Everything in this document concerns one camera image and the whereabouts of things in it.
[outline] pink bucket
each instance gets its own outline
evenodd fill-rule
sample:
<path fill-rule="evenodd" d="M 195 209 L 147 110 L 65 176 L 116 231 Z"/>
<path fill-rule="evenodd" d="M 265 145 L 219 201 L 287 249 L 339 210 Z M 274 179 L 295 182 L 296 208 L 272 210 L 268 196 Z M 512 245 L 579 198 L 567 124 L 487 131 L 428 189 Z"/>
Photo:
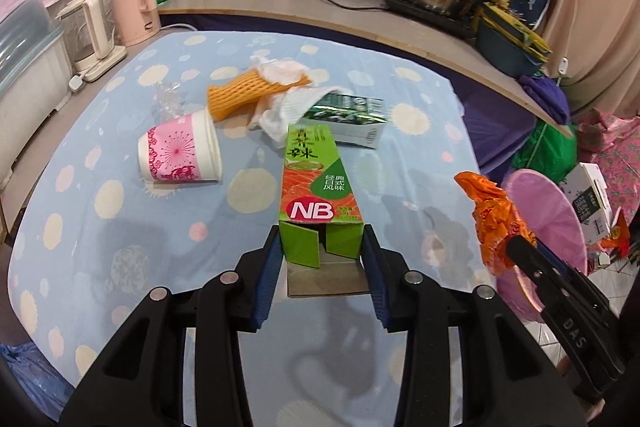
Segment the pink bucket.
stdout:
<path fill-rule="evenodd" d="M 508 176 L 502 188 L 529 230 L 560 259 L 586 274 L 587 249 L 580 222 L 556 184 L 539 172 L 521 169 Z M 497 290 L 519 318 L 543 322 L 535 285 L 517 266 L 497 278 Z"/>

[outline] blue plastic bag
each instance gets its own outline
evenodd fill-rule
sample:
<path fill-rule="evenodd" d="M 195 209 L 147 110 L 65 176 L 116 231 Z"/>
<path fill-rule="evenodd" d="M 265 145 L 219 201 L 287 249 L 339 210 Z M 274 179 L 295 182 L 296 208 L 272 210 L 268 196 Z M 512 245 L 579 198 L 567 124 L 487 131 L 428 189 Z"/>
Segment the blue plastic bag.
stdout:
<path fill-rule="evenodd" d="M 0 354 L 38 409 L 58 421 L 74 387 L 53 368 L 32 342 L 20 346 L 0 344 Z"/>

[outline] green bag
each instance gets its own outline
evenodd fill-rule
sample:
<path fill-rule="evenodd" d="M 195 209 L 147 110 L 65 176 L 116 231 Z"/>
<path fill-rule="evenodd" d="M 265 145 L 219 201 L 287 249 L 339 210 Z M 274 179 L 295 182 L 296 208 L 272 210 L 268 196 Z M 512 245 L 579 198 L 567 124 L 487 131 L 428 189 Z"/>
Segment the green bag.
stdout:
<path fill-rule="evenodd" d="M 569 124 L 569 127 L 571 138 L 538 120 L 527 142 L 515 153 L 511 166 L 538 171 L 556 184 L 564 180 L 578 163 L 574 126 Z"/>

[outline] beige curtain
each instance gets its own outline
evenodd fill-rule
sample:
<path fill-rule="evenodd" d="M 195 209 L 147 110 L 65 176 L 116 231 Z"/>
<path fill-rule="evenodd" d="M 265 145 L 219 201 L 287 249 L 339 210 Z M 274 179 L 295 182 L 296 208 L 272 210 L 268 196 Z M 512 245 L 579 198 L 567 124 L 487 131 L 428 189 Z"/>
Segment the beige curtain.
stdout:
<path fill-rule="evenodd" d="M 554 51 L 551 75 L 569 60 L 562 87 L 572 110 L 638 113 L 640 0 L 552 0 L 542 36 Z"/>

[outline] green cardboard box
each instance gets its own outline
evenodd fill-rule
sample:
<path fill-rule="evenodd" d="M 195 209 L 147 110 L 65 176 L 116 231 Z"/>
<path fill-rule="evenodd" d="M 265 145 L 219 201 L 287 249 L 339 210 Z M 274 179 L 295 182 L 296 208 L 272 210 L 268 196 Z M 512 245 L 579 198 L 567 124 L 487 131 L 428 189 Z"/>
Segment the green cardboard box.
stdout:
<path fill-rule="evenodd" d="M 290 125 L 280 197 L 280 237 L 289 263 L 320 267 L 327 253 L 358 259 L 364 222 L 329 127 Z"/>

